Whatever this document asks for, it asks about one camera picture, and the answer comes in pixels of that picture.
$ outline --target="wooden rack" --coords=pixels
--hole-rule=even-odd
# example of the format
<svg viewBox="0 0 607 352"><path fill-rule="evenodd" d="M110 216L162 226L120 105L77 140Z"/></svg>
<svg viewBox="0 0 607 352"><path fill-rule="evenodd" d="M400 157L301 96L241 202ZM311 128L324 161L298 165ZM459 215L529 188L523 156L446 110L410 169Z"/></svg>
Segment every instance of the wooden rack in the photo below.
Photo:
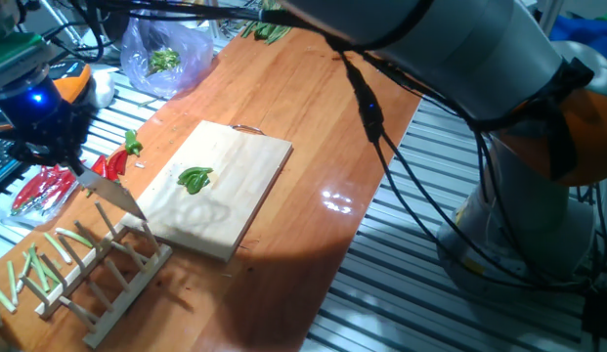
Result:
<svg viewBox="0 0 607 352"><path fill-rule="evenodd" d="M83 341L91 348L96 348L101 341L106 337L108 332L113 328L114 324L120 319L122 314L127 310L129 305L136 299L138 294L147 286L149 281L155 276L157 271L164 265L166 260L172 254L170 246L159 244L151 233L151 230L146 223L143 223L143 231L141 235L147 237L153 245L155 253L151 258L138 254L131 244L121 244L120 241L129 233L129 229L118 224L115 227L109 222L108 216L98 201L95 202L101 217L104 219L109 228L109 233L100 241L96 242L90 233L81 226L78 221L75 221L75 226L79 233L84 238L92 243L93 248L86 254L84 258L79 258L77 253L68 244L63 235L59 235L60 242L65 247L68 254L77 263L77 266L66 277L63 277L56 267L51 263L49 258L44 254L40 254L40 258L47 264L49 269L59 278L60 284L56 286L49 294L41 291L34 282L28 277L21 276L23 283L33 291L33 293L42 301L35 309L40 318L47 320L61 306L64 305L79 318L79 320L88 328L89 333L83 338ZM133 280L129 283L125 281L114 263L107 259L111 249L120 250L131 258L136 263L140 271ZM123 291L116 297L113 302L110 302L103 294L101 289L92 281L88 282L88 287L93 291L95 296L106 306L106 312L97 317L85 308L72 302L68 297L75 289L90 275L90 273L104 261L114 277L120 282Z"/></svg>

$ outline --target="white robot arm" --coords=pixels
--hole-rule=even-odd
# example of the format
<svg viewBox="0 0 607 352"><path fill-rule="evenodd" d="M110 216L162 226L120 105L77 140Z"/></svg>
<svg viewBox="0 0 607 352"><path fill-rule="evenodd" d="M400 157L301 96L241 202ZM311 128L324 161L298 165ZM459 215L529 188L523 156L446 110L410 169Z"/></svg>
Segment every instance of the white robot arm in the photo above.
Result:
<svg viewBox="0 0 607 352"><path fill-rule="evenodd" d="M594 215L591 206L568 199L568 186L607 178L607 62L600 54L574 43L553 45L517 0L283 4L356 48L373 50L453 102L475 132L494 137L497 177L487 176L437 234L448 249L439 250L443 265L459 286L502 299L522 289L479 276L523 281L477 255L457 229L529 281L574 282L592 247Z"/></svg>

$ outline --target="red pepper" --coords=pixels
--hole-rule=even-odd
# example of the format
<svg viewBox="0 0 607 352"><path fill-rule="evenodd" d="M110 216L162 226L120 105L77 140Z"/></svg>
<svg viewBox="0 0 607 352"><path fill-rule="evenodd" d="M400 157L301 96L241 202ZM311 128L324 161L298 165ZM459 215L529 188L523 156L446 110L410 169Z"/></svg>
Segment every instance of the red pepper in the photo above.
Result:
<svg viewBox="0 0 607 352"><path fill-rule="evenodd" d="M22 188L12 204L12 210L18 210L25 203L26 200L33 200L34 195L37 193L40 185L47 179L48 172L47 167L42 166L41 171L34 176L27 184Z"/></svg>
<svg viewBox="0 0 607 352"><path fill-rule="evenodd" d="M91 169L103 177L108 177L108 169L106 168L106 157L104 155L99 155L99 158L97 159L97 161L95 161L95 164L92 165Z"/></svg>
<svg viewBox="0 0 607 352"><path fill-rule="evenodd" d="M66 170L62 173L60 181L54 185L55 189L47 195L42 201L42 211L45 212L50 209L59 199L62 199L66 192L75 182L75 176L70 171Z"/></svg>
<svg viewBox="0 0 607 352"><path fill-rule="evenodd" d="M118 181L118 174L116 173L116 170L114 169L113 165L108 165L106 166L108 168L108 175L107 178L110 181Z"/></svg>
<svg viewBox="0 0 607 352"><path fill-rule="evenodd" d="M127 164L127 156L128 153L125 150L114 154L109 159L108 163L108 165L110 166L110 171L113 170L113 172L118 175L125 175L125 165Z"/></svg>
<svg viewBox="0 0 607 352"><path fill-rule="evenodd" d="M54 166L53 169L47 171L47 177L44 179L44 181L40 185L38 185L38 187L36 188L35 191L33 191L33 194L31 196L33 198L43 197L45 195L45 193L47 193L49 191L49 189L51 187L53 187L53 185L55 185L56 183L58 183L60 181L62 175L64 175L64 173L67 171L68 170L65 170L65 171L60 170L60 167L58 165Z"/></svg>

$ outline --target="wooden tabletop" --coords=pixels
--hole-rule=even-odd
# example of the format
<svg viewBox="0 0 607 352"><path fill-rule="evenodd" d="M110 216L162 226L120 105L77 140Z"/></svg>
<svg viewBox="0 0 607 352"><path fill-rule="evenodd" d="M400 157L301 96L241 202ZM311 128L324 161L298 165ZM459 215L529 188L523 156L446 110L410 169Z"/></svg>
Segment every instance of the wooden tabletop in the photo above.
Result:
<svg viewBox="0 0 607 352"><path fill-rule="evenodd" d="M418 99L354 57L385 113L385 128L402 137ZM139 131L140 161L128 161L122 184L137 197L203 120L244 124L292 142L294 152L246 233L235 257L220 263L174 248L174 254L100 345L101 351L298 350L382 176L368 143L343 63L317 34L291 31L267 46L234 39L215 59L209 76L176 97ZM107 233L94 200L83 193L52 224L34 231L0 259L0 288L9 292L6 262L19 272L21 252L61 261L42 237L55 227L74 230L79 220L95 237ZM112 222L120 209L102 200ZM139 252L146 242L133 239ZM74 248L84 255L87 248ZM131 279L126 255L112 260ZM64 265L67 274L72 266ZM114 299L121 287L99 267L91 279ZM40 301L27 289L18 312L1 308L0 334L23 351L87 351L86 328L65 307L45 322L33 312ZM102 314L86 285L71 298Z"/></svg>

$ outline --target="knife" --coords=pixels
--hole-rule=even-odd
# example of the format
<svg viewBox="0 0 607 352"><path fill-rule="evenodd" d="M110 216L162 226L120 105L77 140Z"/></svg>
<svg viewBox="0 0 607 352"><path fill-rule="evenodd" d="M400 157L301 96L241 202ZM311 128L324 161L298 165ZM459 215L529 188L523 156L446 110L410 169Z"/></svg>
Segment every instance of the knife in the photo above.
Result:
<svg viewBox="0 0 607 352"><path fill-rule="evenodd" d="M136 200L131 196L127 189L87 167L81 167L80 171L80 175L77 175L74 170L73 174L77 177L77 181L82 186L128 213L147 221L145 214L143 214L138 203L136 203Z"/></svg>

